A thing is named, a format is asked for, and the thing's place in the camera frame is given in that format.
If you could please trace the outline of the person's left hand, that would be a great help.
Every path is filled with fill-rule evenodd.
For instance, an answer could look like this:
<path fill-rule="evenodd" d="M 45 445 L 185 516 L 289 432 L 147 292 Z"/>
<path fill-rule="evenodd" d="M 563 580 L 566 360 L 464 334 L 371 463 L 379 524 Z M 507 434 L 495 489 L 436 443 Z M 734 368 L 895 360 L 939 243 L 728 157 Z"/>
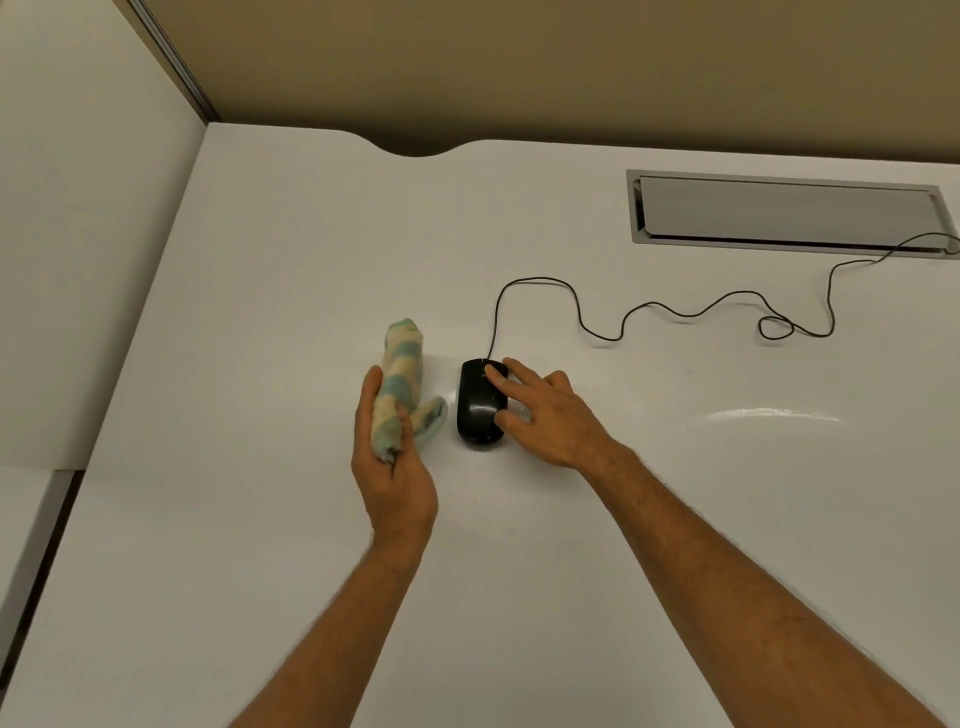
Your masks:
<path fill-rule="evenodd" d="M 355 411 L 351 471 L 370 521 L 372 549 L 396 563 L 419 562 L 426 551 L 438 515 L 434 480 L 416 450 L 410 474 L 391 474 L 391 465 L 378 460 L 371 446 L 373 406 L 382 370 L 370 367 Z"/>

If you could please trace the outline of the person's right hand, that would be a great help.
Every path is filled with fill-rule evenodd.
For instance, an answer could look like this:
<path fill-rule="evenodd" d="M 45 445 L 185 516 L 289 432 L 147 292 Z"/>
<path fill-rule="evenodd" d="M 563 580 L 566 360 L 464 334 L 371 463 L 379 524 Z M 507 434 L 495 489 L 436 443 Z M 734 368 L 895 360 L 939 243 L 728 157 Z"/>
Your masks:
<path fill-rule="evenodd" d="M 499 371 L 486 366 L 486 377 L 502 392 Z M 606 431 L 564 372 L 554 371 L 544 379 L 551 384 L 546 392 L 507 395 L 532 413 L 533 426 L 529 433 L 506 435 L 531 455 L 574 470 L 592 485 L 633 480 L 647 472 L 639 456 Z"/>

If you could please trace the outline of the black computer mouse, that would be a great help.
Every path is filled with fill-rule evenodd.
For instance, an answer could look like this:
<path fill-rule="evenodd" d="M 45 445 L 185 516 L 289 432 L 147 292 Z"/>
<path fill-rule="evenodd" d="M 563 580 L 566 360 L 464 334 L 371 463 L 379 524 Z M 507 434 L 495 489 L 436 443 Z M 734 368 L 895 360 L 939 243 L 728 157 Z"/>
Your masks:
<path fill-rule="evenodd" d="M 456 428 L 467 445 L 486 449 L 497 445 L 504 432 L 496 424 L 499 411 L 508 408 L 508 396 L 486 376 L 487 366 L 504 377 L 509 370 L 502 362 L 476 358 L 462 363 L 456 407 Z"/>

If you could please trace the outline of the striped green and cream cloth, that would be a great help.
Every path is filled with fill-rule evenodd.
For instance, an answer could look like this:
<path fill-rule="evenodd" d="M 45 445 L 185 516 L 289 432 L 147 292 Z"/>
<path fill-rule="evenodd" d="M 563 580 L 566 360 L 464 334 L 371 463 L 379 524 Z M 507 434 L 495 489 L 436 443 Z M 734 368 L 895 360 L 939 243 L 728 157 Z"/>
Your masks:
<path fill-rule="evenodd" d="M 379 461 L 393 465 L 403 450 L 399 409 L 407 413 L 414 443 L 421 447 L 446 423 L 449 405 L 442 396 L 422 399 L 424 335 L 413 320 L 392 323 L 384 346 L 382 380 L 371 410 L 370 445 Z"/>

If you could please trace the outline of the person's right forearm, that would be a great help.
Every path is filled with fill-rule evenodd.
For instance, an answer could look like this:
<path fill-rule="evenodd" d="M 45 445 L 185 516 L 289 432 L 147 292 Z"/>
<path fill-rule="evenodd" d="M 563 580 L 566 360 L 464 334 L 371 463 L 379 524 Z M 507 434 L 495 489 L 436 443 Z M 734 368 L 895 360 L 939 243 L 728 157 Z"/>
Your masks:
<path fill-rule="evenodd" d="M 947 728 L 606 438 L 578 466 L 734 728 Z"/>

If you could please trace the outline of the person's left forearm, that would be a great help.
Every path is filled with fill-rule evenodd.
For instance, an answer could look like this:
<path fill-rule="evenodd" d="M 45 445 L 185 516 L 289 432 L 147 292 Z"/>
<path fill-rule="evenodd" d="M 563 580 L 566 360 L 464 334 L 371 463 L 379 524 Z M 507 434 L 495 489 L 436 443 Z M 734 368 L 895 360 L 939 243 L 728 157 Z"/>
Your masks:
<path fill-rule="evenodd" d="M 351 728 L 429 532 L 376 532 L 349 577 L 227 728 Z"/>

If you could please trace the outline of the white partition panel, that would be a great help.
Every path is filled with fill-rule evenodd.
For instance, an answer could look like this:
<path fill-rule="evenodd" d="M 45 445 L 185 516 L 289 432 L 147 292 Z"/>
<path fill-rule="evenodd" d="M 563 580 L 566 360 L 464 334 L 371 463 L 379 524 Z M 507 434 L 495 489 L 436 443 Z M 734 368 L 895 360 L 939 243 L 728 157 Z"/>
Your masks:
<path fill-rule="evenodd" d="M 114 0 L 0 0 L 0 466 L 87 467 L 206 125 Z"/>

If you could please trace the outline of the grey metal partition edge strip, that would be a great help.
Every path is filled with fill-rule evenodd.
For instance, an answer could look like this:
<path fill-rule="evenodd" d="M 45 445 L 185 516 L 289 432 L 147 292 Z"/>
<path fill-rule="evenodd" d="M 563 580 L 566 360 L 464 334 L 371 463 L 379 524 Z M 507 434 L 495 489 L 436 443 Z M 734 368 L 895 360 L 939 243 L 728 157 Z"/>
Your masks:
<path fill-rule="evenodd" d="M 152 0 L 110 0 L 204 124 L 223 119 L 151 8 Z"/>

